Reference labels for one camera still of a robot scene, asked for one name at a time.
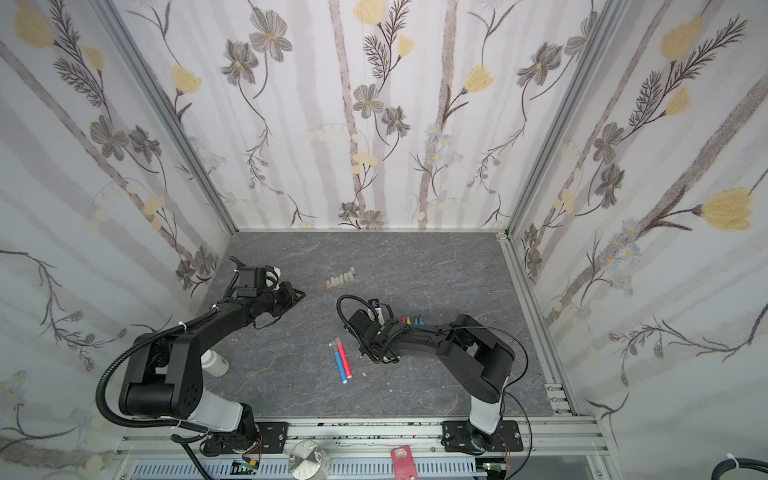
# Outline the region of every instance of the red marker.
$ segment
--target red marker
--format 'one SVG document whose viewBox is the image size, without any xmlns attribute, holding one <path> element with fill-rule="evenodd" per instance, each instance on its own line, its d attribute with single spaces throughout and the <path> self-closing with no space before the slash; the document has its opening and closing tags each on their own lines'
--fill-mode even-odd
<svg viewBox="0 0 768 480">
<path fill-rule="evenodd" d="M 341 344 L 341 339 L 339 337 L 336 337 L 336 345 L 339 347 L 339 354 L 341 355 L 341 363 L 344 365 L 344 373 L 346 373 L 346 378 L 351 379 L 352 378 L 352 369 L 349 367 L 349 360 L 346 359 L 346 352 L 344 352 L 344 346 Z"/>
</svg>

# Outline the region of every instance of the pink phone case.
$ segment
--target pink phone case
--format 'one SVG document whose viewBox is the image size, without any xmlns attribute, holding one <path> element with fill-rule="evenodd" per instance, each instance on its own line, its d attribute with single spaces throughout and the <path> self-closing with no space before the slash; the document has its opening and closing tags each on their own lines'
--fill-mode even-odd
<svg viewBox="0 0 768 480">
<path fill-rule="evenodd" d="M 398 447 L 392 450 L 392 467 L 395 470 L 396 480 L 416 480 L 419 477 L 411 455 L 411 447 Z"/>
</svg>

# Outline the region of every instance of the gray flower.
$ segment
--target gray flower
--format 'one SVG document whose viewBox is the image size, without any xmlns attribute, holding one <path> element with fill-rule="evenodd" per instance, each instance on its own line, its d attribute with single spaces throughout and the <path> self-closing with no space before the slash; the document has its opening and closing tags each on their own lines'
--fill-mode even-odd
<svg viewBox="0 0 768 480">
<path fill-rule="evenodd" d="M 350 217 L 357 218 L 357 212 L 359 211 L 360 207 L 355 205 L 355 202 L 342 202 L 339 218 L 348 222 Z"/>
<path fill-rule="evenodd" d="M 594 27 L 594 23 L 597 19 L 598 13 L 590 12 L 589 16 L 581 21 L 581 35 L 570 37 L 568 42 L 565 44 L 565 50 L 563 50 L 563 52 L 567 56 L 572 57 L 574 55 L 578 55 L 582 50 L 584 50 L 584 46 L 587 44 L 587 40 L 589 39 L 589 34 L 592 32 L 592 27 Z"/>
<path fill-rule="evenodd" d="M 189 260 L 182 260 L 179 262 L 179 267 L 176 269 L 176 276 L 179 280 L 184 282 L 184 290 L 192 286 L 192 276 L 194 275 L 194 268 L 192 268 Z"/>
<path fill-rule="evenodd" d="M 599 187 L 594 189 L 595 194 L 604 195 L 603 208 L 608 208 L 611 205 L 615 205 L 616 195 L 614 194 L 617 188 L 621 188 L 621 181 L 624 179 L 624 170 L 619 170 L 616 164 L 611 164 L 609 168 L 603 170 L 600 174 L 600 178 L 603 183 Z"/>
<path fill-rule="evenodd" d="M 366 227 L 366 230 L 376 229 L 384 226 L 384 214 L 380 211 L 368 210 L 360 217 L 360 224 Z"/>
<path fill-rule="evenodd" d="M 538 235 L 538 232 L 536 231 L 536 226 L 531 223 L 531 226 L 525 231 L 525 243 L 527 245 L 533 245 L 533 243 L 536 241 L 536 236 Z"/>
<path fill-rule="evenodd" d="M 200 249 L 194 254 L 194 266 L 203 275 L 207 275 L 216 268 L 214 255 L 208 252 L 203 245 L 200 245 Z"/>
<path fill-rule="evenodd" d="M 371 112 L 380 114 L 384 111 L 384 103 L 376 100 L 376 97 L 379 96 L 379 92 L 376 91 L 375 84 L 371 84 L 367 87 L 365 85 L 360 85 L 355 89 L 354 95 L 355 98 L 357 98 L 357 103 L 355 103 L 352 108 L 355 110 L 362 110 L 360 113 L 363 118 L 370 117 Z"/>
<path fill-rule="evenodd" d="M 543 263 L 544 261 L 541 259 L 541 254 L 538 252 L 538 250 L 531 248 L 528 251 L 528 257 L 525 259 L 525 266 L 527 266 L 531 271 L 531 276 L 538 275 L 538 269 L 541 268 Z"/>
<path fill-rule="evenodd" d="M 386 134 L 391 135 L 395 130 L 401 137 L 405 137 L 408 134 L 408 130 L 411 126 L 407 123 L 403 123 L 402 119 L 406 115 L 402 113 L 402 108 L 387 108 L 382 115 L 382 122 L 386 124 Z"/>
<path fill-rule="evenodd" d="M 613 163 L 616 158 L 616 150 L 614 147 L 619 145 L 621 141 L 621 135 L 624 134 L 624 129 L 619 128 L 615 121 L 603 127 L 603 136 L 594 141 L 594 146 L 597 150 L 594 151 L 594 161 L 605 162 L 606 164 Z"/>
<path fill-rule="evenodd" d="M 98 121 L 91 122 L 91 139 L 101 145 L 101 154 L 104 158 L 114 154 L 119 161 L 123 159 L 125 155 L 123 148 L 128 146 L 128 137 L 123 131 L 113 132 L 112 122 L 104 115 L 99 115 Z"/>
<path fill-rule="evenodd" d="M 134 130 L 131 130 L 128 137 L 131 137 L 131 144 L 133 144 L 134 152 L 137 154 L 144 154 L 144 158 L 147 159 L 147 163 L 152 163 L 152 154 L 156 154 L 158 157 L 162 153 L 160 150 L 160 142 L 157 140 L 150 140 L 149 133 L 145 129 L 136 125 Z"/>
<path fill-rule="evenodd" d="M 274 10 L 267 10 L 265 15 L 258 8 L 254 8 L 250 21 L 261 30 L 249 35 L 253 50 L 263 53 L 269 50 L 275 61 L 283 61 L 283 51 L 293 50 L 293 45 L 283 37 L 288 25 Z"/>
<path fill-rule="evenodd" d="M 221 73 L 227 76 L 228 82 L 237 85 L 240 82 L 240 77 L 242 77 L 248 83 L 256 83 L 251 69 L 255 68 L 259 61 L 250 50 L 250 45 L 244 41 L 227 40 L 227 50 L 224 52 L 224 56 L 232 62 L 221 68 Z"/>
<path fill-rule="evenodd" d="M 560 51 L 562 45 L 550 45 L 546 41 L 538 48 L 535 55 L 531 56 L 533 65 L 518 70 L 518 85 L 524 87 L 533 80 L 537 85 L 543 85 L 547 79 L 547 72 L 560 66 Z"/>
</svg>

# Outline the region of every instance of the marker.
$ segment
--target marker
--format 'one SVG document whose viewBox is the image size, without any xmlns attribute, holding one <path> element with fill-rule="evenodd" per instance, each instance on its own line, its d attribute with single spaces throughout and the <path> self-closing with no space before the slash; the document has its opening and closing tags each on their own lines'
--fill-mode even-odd
<svg viewBox="0 0 768 480">
<path fill-rule="evenodd" d="M 344 365 L 344 373 L 346 378 L 352 378 L 352 369 L 349 367 L 349 360 L 346 359 L 346 352 L 344 351 L 344 345 L 341 344 L 341 339 L 336 337 L 336 345 L 339 346 L 339 355 L 341 356 L 341 363 Z"/>
<path fill-rule="evenodd" d="M 344 373 L 344 365 L 341 363 L 341 355 L 339 354 L 339 347 L 333 344 L 333 355 L 336 357 L 336 366 L 339 367 L 339 374 L 341 375 L 341 383 L 347 383 L 346 373 Z"/>
</svg>

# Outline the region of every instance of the silver round object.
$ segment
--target silver round object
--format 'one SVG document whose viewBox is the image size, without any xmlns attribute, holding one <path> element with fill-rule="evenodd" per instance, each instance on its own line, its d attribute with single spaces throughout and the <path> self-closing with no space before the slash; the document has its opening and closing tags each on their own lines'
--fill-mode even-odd
<svg viewBox="0 0 768 480">
<path fill-rule="evenodd" d="M 293 447 L 288 457 L 288 472 L 296 480 L 324 480 L 330 470 L 330 456 L 312 440 Z"/>
</svg>

